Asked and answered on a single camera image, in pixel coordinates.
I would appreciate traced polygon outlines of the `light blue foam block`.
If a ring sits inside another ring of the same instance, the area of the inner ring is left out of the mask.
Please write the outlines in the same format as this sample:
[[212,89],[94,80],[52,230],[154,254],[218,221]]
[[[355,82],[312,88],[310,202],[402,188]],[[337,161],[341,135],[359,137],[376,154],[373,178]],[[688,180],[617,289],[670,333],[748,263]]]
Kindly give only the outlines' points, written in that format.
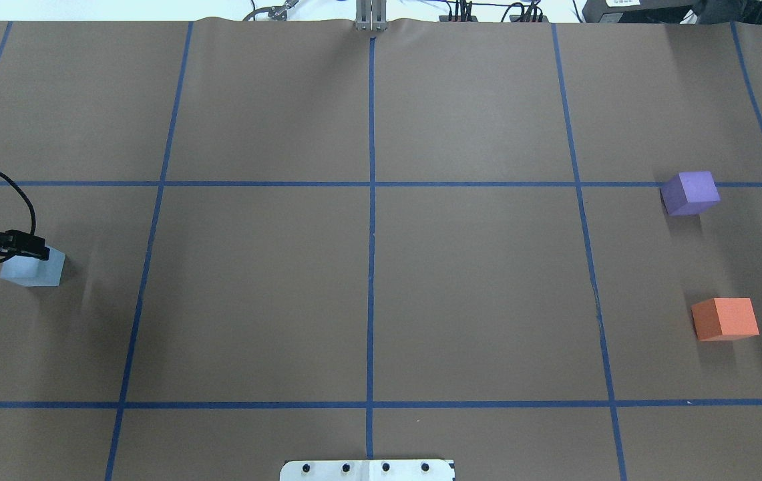
[[14,256],[1,265],[0,279],[23,287],[58,287],[62,279],[65,253],[48,246],[49,258],[39,260]]

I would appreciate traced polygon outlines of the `purple foam block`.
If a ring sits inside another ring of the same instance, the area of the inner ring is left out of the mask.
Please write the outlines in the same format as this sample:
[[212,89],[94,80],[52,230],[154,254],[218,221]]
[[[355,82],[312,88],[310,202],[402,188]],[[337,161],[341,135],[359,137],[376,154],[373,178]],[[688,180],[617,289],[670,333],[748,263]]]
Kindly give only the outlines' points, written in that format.
[[662,184],[660,195],[669,216],[699,215],[721,201],[710,171],[679,172]]

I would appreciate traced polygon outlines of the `orange foam block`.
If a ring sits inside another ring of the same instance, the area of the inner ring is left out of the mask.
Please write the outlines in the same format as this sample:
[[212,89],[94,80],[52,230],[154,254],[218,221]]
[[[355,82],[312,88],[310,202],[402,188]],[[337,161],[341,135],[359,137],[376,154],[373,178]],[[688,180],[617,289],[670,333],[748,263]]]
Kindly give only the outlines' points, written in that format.
[[752,299],[717,297],[690,307],[698,341],[735,341],[759,335]]

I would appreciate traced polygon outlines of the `aluminium frame post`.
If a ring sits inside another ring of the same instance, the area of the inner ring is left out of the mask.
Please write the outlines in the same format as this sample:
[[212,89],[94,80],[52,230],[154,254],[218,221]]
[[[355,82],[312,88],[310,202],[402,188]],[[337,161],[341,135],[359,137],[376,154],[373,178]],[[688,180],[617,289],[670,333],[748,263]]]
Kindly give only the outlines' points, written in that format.
[[355,2],[355,29],[357,31],[386,31],[386,0],[357,0]]

